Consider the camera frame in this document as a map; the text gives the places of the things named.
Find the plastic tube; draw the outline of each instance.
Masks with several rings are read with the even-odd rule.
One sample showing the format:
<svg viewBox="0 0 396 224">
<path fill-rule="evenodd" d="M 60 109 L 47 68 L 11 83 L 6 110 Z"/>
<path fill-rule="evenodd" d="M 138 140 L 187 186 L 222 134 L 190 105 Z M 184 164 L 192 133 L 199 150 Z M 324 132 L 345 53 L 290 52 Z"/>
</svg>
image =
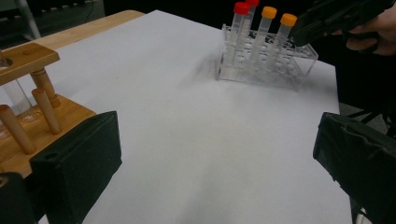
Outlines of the plastic tube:
<svg viewBox="0 0 396 224">
<path fill-rule="evenodd" d="M 251 29 L 251 23 L 253 22 L 253 18 L 254 18 L 254 13 L 256 12 L 256 8 L 260 3 L 260 0 L 245 0 L 246 3 L 248 3 L 250 5 L 249 10 L 248 10 L 248 29 Z"/>
<path fill-rule="evenodd" d="M 291 15 L 289 13 L 285 13 L 282 15 L 282 19 L 280 20 L 279 30 L 276 33 L 276 38 L 274 40 L 274 44 L 270 49 L 270 54 L 267 57 L 267 62 L 265 63 L 265 69 L 268 71 L 274 71 L 276 68 L 276 61 L 279 56 L 280 51 L 283 48 L 283 45 L 288 40 L 289 32 L 291 28 L 297 21 L 297 17 Z"/>
<path fill-rule="evenodd" d="M 37 119 L 36 113 L 17 79 L 8 82 L 3 87 L 17 110 L 15 113 L 21 115 L 21 121 L 31 122 Z"/>
<path fill-rule="evenodd" d="M 242 26 L 245 24 L 245 19 L 248 15 L 249 4 L 244 2 L 237 2 L 233 7 L 233 24 L 231 25 L 231 32 L 227 43 L 227 56 L 225 62 L 233 63 L 235 57 L 236 45 L 241 38 Z"/>
<path fill-rule="evenodd" d="M 271 22 L 276 16 L 276 8 L 274 7 L 264 7 L 262 9 L 262 20 L 260 21 L 259 30 L 257 31 L 256 38 L 253 43 L 253 48 L 250 54 L 250 63 L 257 63 L 259 59 L 260 52 L 262 51 L 262 45 L 265 42 L 265 37 L 270 29 Z"/>
</svg>

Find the wooden stand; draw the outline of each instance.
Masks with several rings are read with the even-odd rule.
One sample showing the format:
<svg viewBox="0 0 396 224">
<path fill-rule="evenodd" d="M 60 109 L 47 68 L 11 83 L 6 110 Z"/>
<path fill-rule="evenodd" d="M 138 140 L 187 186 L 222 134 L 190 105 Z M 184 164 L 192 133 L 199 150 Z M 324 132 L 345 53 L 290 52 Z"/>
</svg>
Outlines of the wooden stand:
<svg viewBox="0 0 396 224">
<path fill-rule="evenodd" d="M 0 139 L 0 173 L 17 172 L 26 177 L 32 173 L 29 160 L 35 154 L 95 113 L 55 93 L 44 67 L 59 61 L 57 52 L 32 43 L 3 53 L 11 66 L 0 70 L 0 85 L 31 74 L 37 86 L 33 96 L 38 105 L 31 109 L 36 120 L 16 123 L 21 116 L 9 114 L 6 105 L 1 105 L 0 111 L 0 118 L 12 133 Z"/>
</svg>

